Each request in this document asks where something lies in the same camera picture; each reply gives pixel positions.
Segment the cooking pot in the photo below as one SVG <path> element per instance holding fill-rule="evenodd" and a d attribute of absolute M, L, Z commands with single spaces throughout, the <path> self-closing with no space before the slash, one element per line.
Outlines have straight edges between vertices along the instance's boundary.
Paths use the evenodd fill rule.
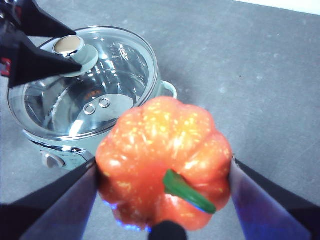
<path fill-rule="evenodd" d="M 40 151 L 42 162 L 73 170 L 97 147 L 128 109 L 170 93 L 151 46 L 125 29 L 94 26 L 76 36 L 51 39 L 41 49 L 82 65 L 79 72 L 14 87 L 8 103 L 23 132 Z"/>

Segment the gray table surface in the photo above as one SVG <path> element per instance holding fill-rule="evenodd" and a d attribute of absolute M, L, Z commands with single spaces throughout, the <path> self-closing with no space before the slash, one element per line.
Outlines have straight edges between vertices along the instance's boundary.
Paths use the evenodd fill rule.
<path fill-rule="evenodd" d="M 179 99 L 209 110 L 238 159 L 320 205 L 320 16 L 229 0 L 39 0 L 72 29 L 117 26 L 154 48 Z M 39 45 L 44 39 L 33 38 Z M 1 80 L 1 202 L 66 174 L 42 166 Z M 233 202 L 189 239 L 244 239 Z M 97 197 L 84 239 L 146 239 L 117 226 Z"/>

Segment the bell pepper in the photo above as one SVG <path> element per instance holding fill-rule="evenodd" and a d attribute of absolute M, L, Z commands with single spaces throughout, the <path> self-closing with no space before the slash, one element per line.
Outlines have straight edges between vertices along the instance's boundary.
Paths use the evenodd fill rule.
<path fill-rule="evenodd" d="M 157 97 L 124 113 L 100 143 L 99 193 L 123 226 L 169 220 L 198 230 L 229 201 L 231 159 L 208 111 Z"/>

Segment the cooker knob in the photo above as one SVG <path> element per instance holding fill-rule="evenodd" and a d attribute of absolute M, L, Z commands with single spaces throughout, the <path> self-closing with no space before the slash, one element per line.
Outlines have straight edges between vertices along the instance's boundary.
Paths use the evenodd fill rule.
<path fill-rule="evenodd" d="M 48 168 L 53 167 L 63 167 L 66 163 L 58 156 L 54 155 L 51 152 L 41 151 L 42 163 Z"/>

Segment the pot handle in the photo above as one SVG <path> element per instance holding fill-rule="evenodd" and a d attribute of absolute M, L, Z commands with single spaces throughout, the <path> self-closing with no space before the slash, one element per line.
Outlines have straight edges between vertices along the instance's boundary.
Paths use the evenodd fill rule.
<path fill-rule="evenodd" d="M 168 81 L 161 81 L 162 82 L 162 84 L 163 84 L 163 87 L 166 89 L 166 90 L 168 90 L 168 91 L 170 91 L 171 93 L 172 93 L 172 96 L 173 96 L 173 98 L 174 99 L 178 99 L 178 92 L 177 92 L 177 89 L 175 88 L 175 86 L 174 85 L 172 85 L 170 82 L 168 82 Z"/>

